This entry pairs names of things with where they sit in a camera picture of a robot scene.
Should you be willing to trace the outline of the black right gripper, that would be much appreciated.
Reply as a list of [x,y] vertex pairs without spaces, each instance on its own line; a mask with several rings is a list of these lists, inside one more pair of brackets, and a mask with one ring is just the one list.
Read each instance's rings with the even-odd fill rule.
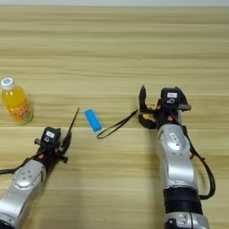
[[142,86],[139,94],[140,111],[146,112],[147,127],[162,127],[165,124],[181,125],[180,112],[190,111],[191,106],[188,104],[182,90],[178,88],[181,94],[181,104],[177,106],[146,105],[146,88]]

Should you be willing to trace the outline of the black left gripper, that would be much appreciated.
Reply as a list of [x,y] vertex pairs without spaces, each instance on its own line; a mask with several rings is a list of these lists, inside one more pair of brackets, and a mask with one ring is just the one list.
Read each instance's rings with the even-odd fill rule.
[[34,159],[41,163],[49,174],[58,161],[68,162],[65,153],[71,144],[71,139],[72,133],[70,131],[67,132],[63,144],[58,141],[54,146],[51,146],[45,141],[35,139],[34,143],[39,145],[39,149]]

